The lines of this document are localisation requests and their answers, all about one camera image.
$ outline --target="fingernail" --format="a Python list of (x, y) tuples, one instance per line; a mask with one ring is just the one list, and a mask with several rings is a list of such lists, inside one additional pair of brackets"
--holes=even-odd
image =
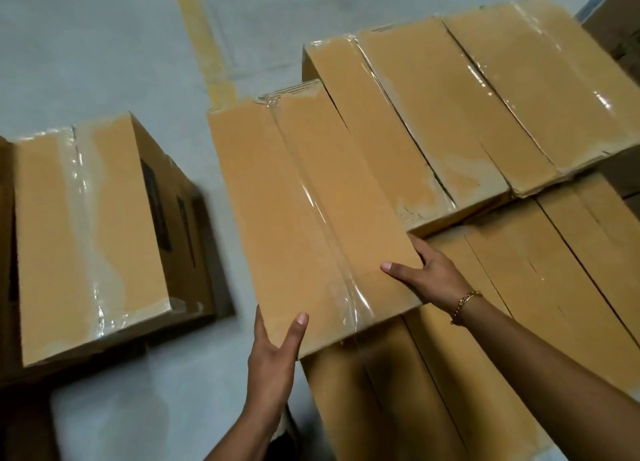
[(299, 312), (298, 315), (296, 316), (296, 322), (301, 326), (306, 325), (308, 320), (309, 320), (309, 315), (306, 312)]

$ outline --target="concrete floor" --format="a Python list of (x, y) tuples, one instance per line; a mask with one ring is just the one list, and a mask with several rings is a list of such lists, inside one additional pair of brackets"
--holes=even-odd
[[(498, 0), (204, 0), (239, 95), (300, 79), (301, 46)], [(560, 0), (576, 12), (587, 0)], [(203, 189), (235, 315), (60, 388), (66, 460), (201, 460), (240, 412), (255, 295), (205, 120), (211, 100), (176, 0), (0, 0), (0, 134), (131, 110)], [(299, 368), (290, 407), (330, 458)]]

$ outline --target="yellow floor line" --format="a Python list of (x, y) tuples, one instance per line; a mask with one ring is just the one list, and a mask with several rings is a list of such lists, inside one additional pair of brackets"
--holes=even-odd
[(237, 100), (236, 88), (227, 76), (222, 52), (211, 31), (202, 0), (178, 0), (178, 5), (213, 107)]

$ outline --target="gold bracelet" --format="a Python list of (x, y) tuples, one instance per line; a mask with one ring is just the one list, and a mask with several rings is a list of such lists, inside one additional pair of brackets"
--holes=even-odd
[(471, 299), (474, 296), (482, 296), (482, 293), (480, 291), (471, 291), (468, 295), (466, 295), (465, 297), (460, 299), (460, 301), (458, 301), (458, 307), (451, 315), (452, 325), (460, 326), (460, 323), (458, 322), (458, 317), (460, 316), (460, 312), (462, 311), (462, 306), (467, 304), (467, 301), (469, 301), (469, 299)]

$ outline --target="person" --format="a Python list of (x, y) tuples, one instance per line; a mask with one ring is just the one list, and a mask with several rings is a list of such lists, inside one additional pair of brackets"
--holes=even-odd
[[(640, 404), (506, 315), (443, 253), (410, 236), (424, 267), (385, 262), (382, 271), (468, 329), (551, 439), (571, 460), (640, 460)], [(272, 345), (260, 309), (244, 410), (205, 461), (258, 460), (286, 406), (307, 327), (300, 313), (283, 345)]]

